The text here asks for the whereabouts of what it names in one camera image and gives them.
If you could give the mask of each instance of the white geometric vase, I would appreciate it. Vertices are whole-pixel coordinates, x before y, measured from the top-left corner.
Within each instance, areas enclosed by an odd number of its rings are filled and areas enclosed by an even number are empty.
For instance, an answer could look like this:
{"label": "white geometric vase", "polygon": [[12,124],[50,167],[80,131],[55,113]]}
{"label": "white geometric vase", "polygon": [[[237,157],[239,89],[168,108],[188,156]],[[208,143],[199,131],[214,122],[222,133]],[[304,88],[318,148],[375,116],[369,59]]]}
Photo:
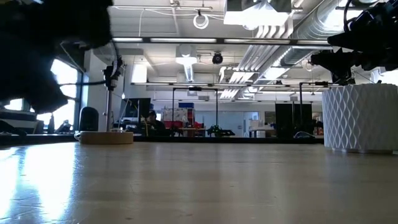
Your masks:
{"label": "white geometric vase", "polygon": [[398,89],[348,85],[322,94],[325,147],[346,152],[398,150]]}

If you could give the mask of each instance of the security camera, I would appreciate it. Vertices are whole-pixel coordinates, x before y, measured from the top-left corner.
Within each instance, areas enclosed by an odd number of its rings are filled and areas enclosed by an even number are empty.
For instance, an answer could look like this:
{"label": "security camera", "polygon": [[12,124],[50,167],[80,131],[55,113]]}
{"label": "security camera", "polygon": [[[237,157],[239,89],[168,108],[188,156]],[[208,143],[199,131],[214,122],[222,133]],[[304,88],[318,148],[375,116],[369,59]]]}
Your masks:
{"label": "security camera", "polygon": [[213,64],[219,65],[221,63],[223,63],[223,56],[221,55],[221,52],[215,52],[213,57]]}

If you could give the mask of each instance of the person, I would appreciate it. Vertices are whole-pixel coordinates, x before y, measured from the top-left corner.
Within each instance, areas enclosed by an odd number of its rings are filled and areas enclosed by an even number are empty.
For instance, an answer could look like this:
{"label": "person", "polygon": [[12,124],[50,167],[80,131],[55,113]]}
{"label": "person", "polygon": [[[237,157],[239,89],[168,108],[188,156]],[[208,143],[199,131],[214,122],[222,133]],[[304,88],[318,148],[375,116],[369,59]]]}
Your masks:
{"label": "person", "polygon": [[166,130],[166,127],[163,122],[156,120],[156,112],[151,110],[149,111],[149,115],[147,118],[148,124],[150,124],[152,127],[154,127],[155,130],[157,131],[164,131]]}

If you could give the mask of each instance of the wooden table surface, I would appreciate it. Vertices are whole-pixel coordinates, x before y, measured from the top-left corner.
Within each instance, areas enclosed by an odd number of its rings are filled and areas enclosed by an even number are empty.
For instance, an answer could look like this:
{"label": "wooden table surface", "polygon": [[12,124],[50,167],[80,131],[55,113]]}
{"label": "wooden table surface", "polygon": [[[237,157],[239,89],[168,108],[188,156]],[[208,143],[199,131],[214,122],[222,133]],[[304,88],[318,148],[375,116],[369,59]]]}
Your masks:
{"label": "wooden table surface", "polygon": [[398,223],[398,157],[322,145],[0,150],[0,223]]}

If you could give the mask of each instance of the white ceiling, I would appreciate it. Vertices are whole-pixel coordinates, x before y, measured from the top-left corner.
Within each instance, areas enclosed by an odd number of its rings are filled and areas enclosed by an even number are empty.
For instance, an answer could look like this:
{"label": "white ceiling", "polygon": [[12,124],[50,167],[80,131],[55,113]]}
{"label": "white ceiling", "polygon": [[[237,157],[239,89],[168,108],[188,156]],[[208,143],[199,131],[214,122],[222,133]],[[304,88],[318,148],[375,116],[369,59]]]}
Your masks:
{"label": "white ceiling", "polygon": [[[202,0],[187,1],[180,0],[181,6],[201,6]],[[294,23],[298,23],[307,12],[311,11],[320,0],[304,0],[303,12],[298,12],[294,16]],[[132,6],[170,6],[169,0],[115,0],[115,5]],[[205,6],[211,6],[211,14],[222,15],[224,0],[206,0]],[[171,14],[172,11],[159,11]],[[193,11],[176,11],[176,14],[192,14]],[[110,10],[111,23],[114,36],[116,37],[138,37],[140,31],[141,16],[141,37],[252,37],[257,32],[245,30],[242,26],[224,25],[223,21],[210,18],[209,26],[200,30],[193,25],[194,16],[177,16],[177,23],[174,23],[173,16],[161,15],[151,11],[142,10],[120,10],[112,8]],[[159,80],[160,78],[170,77],[176,79],[179,73],[183,73],[182,65],[175,63],[176,44],[119,44],[120,49],[143,49],[147,59],[151,63],[149,70],[149,80]],[[222,65],[213,65],[212,55],[216,51],[221,51],[224,57],[223,65],[239,63],[246,52],[247,45],[197,45],[198,55],[201,55],[200,62],[193,65],[195,76],[217,75]],[[132,57],[126,57],[127,63],[132,64]],[[321,67],[313,68],[312,72],[305,68],[295,68],[289,70],[284,83],[307,82],[311,80],[329,81],[329,72]],[[357,83],[368,82],[366,79],[357,78]]]}

